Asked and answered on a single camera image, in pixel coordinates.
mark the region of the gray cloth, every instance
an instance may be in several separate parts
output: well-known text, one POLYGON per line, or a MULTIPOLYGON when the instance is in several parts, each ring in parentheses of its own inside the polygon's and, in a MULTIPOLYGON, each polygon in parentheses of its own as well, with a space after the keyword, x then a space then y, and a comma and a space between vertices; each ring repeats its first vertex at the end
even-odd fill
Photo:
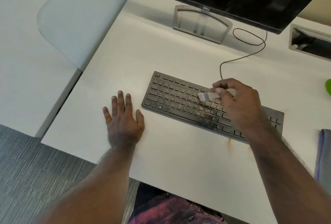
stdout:
POLYGON ((331 195, 331 130, 322 129, 319 134, 315 178, 331 195))

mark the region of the keyboard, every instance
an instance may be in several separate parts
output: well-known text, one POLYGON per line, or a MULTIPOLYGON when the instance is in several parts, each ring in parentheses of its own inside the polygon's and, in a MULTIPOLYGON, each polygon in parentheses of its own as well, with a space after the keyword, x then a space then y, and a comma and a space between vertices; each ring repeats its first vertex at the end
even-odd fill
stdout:
MULTIPOLYGON (((141 106, 246 142, 245 136, 231 122, 220 98, 199 101, 198 93, 206 92, 210 92, 206 87, 155 71, 141 106)), ((282 134, 284 113, 267 107, 263 109, 270 124, 282 134)))

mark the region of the black cable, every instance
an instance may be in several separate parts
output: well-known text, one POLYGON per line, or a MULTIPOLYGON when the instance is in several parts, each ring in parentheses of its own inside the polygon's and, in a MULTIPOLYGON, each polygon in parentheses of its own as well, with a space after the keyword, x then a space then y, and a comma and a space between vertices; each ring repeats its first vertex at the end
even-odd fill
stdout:
POLYGON ((241 42, 244 42, 244 43, 246 43, 246 44, 248 44, 248 45, 260 46, 260 45, 264 44, 264 47, 263 47, 261 50, 255 52, 255 53, 252 53, 252 54, 250 54, 250 55, 246 55, 246 56, 244 56, 244 57, 241 57, 241 58, 238 58, 238 59, 235 59, 235 60, 224 61, 223 63, 221 63, 221 65, 219 66, 219 72, 220 72, 220 74, 221 74, 221 79, 223 79, 223 77, 222 77, 222 65, 223 65, 223 64, 225 64, 225 63, 229 63, 229 62, 232 62, 232 61, 236 61, 236 60, 241 60, 241 59, 243 59, 243 58, 246 58, 246 57, 249 57, 249 56, 255 55, 255 54, 261 52, 261 51, 267 46, 266 41, 267 41, 267 38, 268 38, 268 31, 266 31, 265 39, 263 39, 263 38, 257 36, 256 34, 253 34, 253 33, 249 32, 249 31, 247 31, 247 30, 245 30, 245 29, 241 29, 241 28, 235 28, 235 29, 232 31, 232 34, 233 34, 234 38, 236 38, 237 40, 239 40, 239 41, 241 41, 241 42), (253 36, 259 38, 260 40, 262 40, 262 43, 261 43, 261 44, 252 44, 252 43, 248 43, 248 42, 246 42, 246 41, 243 41, 243 40, 239 39, 236 35, 234 35, 234 31, 235 31, 235 30, 242 30, 242 31, 244 31, 244 32, 247 32, 247 33, 249 33, 249 34, 251 34, 251 35, 253 35, 253 36))

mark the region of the floor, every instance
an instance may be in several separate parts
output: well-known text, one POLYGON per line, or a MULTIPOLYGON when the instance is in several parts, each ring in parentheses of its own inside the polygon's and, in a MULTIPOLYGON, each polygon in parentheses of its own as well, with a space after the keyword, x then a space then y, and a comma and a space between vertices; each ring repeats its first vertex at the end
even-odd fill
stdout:
MULTIPOLYGON (((80 181, 95 164, 66 154, 0 125, 0 224, 28 224, 52 200, 80 181)), ((126 224, 139 181, 130 179, 122 224, 126 224)), ((229 224, 244 224, 224 215, 229 224)))

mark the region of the green object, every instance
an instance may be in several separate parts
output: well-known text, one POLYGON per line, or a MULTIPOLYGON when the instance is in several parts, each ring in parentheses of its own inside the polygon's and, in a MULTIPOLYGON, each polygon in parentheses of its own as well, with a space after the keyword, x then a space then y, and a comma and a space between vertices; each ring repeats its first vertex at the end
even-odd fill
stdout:
POLYGON ((331 96, 331 79, 327 80, 325 82, 325 90, 328 92, 328 94, 330 94, 331 96))

